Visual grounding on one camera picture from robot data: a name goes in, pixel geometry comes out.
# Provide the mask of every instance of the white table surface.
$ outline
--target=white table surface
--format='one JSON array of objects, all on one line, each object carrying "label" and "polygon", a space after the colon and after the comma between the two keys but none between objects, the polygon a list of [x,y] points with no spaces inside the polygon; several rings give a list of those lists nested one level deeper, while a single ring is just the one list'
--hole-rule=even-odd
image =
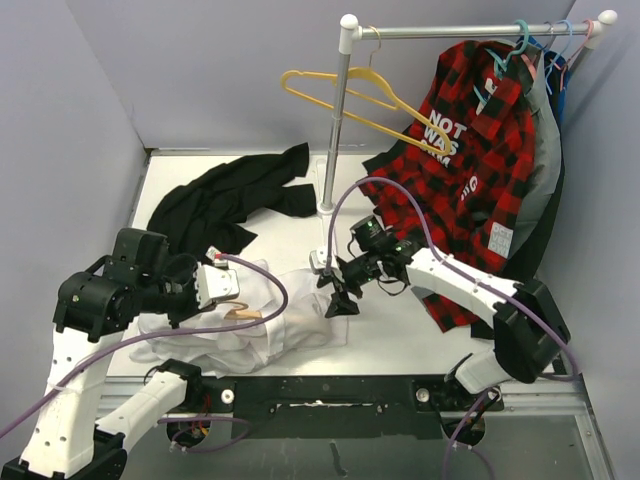
[{"label": "white table surface", "polygon": [[[322,191],[326,155],[312,155],[306,179],[318,198]],[[365,176],[362,162],[369,155],[341,155],[334,187],[335,199]],[[186,184],[210,168],[238,156],[152,156],[132,226],[146,228],[155,207],[174,187]],[[345,202],[337,220],[338,250],[345,251],[349,227],[372,213],[373,205],[358,190]],[[290,218],[264,209],[243,227],[258,237],[242,252],[247,260],[265,259],[272,272],[308,267],[309,252],[326,244],[327,217]],[[389,297],[376,284],[365,286],[358,301],[360,315],[349,318],[348,344],[343,347],[293,351],[253,375],[402,375],[444,374],[463,356],[489,348],[490,342],[469,337],[469,327],[443,334],[422,303],[407,289]],[[138,333],[132,324],[126,338]],[[142,376],[152,364],[129,360],[130,349],[113,357],[109,376]]]}]

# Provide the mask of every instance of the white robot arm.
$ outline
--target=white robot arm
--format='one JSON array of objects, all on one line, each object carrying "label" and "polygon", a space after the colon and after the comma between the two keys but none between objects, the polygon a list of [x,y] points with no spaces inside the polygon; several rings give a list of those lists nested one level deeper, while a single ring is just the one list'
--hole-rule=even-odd
[{"label": "white robot arm", "polygon": [[[119,343],[141,312],[167,314],[175,328],[238,294],[234,270],[169,257],[163,235],[122,229],[112,255],[59,289],[46,394],[77,364]],[[200,368],[168,360],[138,393],[96,422],[111,357],[88,366],[40,410],[27,447],[5,465],[2,480],[119,478],[128,452],[162,416],[201,408]]]},{"label": "white robot arm", "polygon": [[[364,252],[361,256],[349,262],[338,258],[338,268],[327,273],[318,268],[317,252],[311,255],[312,268],[321,275],[318,284],[333,283],[336,289],[327,316],[359,313],[350,294],[360,298],[360,287],[365,283],[396,278],[452,300],[493,329],[495,346],[465,357],[445,378],[452,392],[462,387],[463,392],[473,395],[511,379],[533,383],[560,352],[554,339],[504,297],[516,299],[535,312],[564,343],[570,339],[549,290],[537,280],[520,284],[477,270],[438,249],[434,253],[419,240],[398,241],[373,215],[354,225],[351,233]],[[502,295],[480,288],[480,283]]]}]

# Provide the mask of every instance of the red plaid shirt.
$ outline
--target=red plaid shirt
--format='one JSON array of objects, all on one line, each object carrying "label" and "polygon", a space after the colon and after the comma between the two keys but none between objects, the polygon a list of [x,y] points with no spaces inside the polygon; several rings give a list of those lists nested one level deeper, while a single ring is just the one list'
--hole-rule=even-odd
[{"label": "red plaid shirt", "polygon": [[[452,153],[438,158],[403,144],[404,148],[390,151],[393,159],[387,159],[386,165],[369,173],[401,183],[416,197],[441,250],[495,274],[506,263],[510,235],[527,190],[535,132],[518,81],[517,62],[522,59],[513,57],[503,79],[498,80],[494,60],[485,48],[503,58],[509,52],[509,47],[500,43],[465,41],[441,54],[431,90],[420,107],[422,115],[447,132]],[[476,113],[474,85],[485,94],[493,90],[480,113]],[[417,120],[409,136],[444,147],[440,138]],[[392,186],[369,183],[360,189],[377,205],[384,224],[393,226],[399,237],[420,227],[407,198]],[[443,331],[478,320],[438,295],[424,302]]]}]

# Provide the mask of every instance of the white wall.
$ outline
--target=white wall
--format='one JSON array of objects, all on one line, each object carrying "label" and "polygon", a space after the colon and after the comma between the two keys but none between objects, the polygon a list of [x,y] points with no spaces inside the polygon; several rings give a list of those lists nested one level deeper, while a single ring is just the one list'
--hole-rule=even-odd
[{"label": "white wall", "polygon": [[569,18],[618,11],[610,35],[571,80],[563,143],[567,173],[543,277],[571,329],[614,468],[640,472],[640,5],[578,0]]},{"label": "white wall", "polygon": [[[0,424],[44,392],[57,289],[110,251],[144,163],[62,0],[0,2]],[[0,441],[21,453],[33,423]]]},{"label": "white wall", "polygon": [[[573,0],[68,0],[147,147],[218,151],[285,148],[309,141],[326,149],[328,111],[285,93],[285,70],[335,71],[338,22],[415,26],[542,23],[564,18]],[[398,95],[419,105],[437,56],[458,40],[387,41],[374,67]],[[374,42],[356,48],[366,65]],[[331,102],[330,88],[299,88]],[[397,129],[409,117],[362,101],[358,112]],[[342,143],[375,151],[393,140],[345,120]]]}]

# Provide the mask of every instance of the shirt collar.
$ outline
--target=shirt collar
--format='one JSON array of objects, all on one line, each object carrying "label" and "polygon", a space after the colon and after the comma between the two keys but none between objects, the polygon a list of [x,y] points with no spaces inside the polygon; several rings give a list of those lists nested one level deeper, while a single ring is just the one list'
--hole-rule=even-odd
[{"label": "shirt collar", "polygon": [[[493,69],[493,58],[486,52],[485,48],[491,48],[497,53],[502,54],[502,56],[506,56],[506,54],[511,51],[511,48],[495,41],[469,43],[471,45],[475,44],[475,48],[472,52],[465,49],[467,51],[465,51],[465,54],[461,55],[461,58],[458,60],[459,62],[464,62],[464,65],[458,64],[457,68],[454,66],[452,69],[460,72],[460,75],[455,79],[454,85],[452,85],[453,88],[447,89],[445,95],[450,97],[446,98],[446,101],[455,103],[461,101],[461,98],[456,98],[456,95],[462,94],[462,96],[466,97],[475,107],[477,105],[477,98],[473,93],[474,73],[478,70],[484,71],[489,65],[491,69]],[[495,138],[507,114],[511,111],[522,93],[522,86],[518,79],[518,62],[521,61],[517,56],[513,56],[509,60],[507,71],[504,72],[504,76],[498,84],[497,89],[478,115],[475,115],[475,109],[470,109],[473,110],[471,114],[472,120],[470,122],[471,128],[487,140],[493,140]]]}]

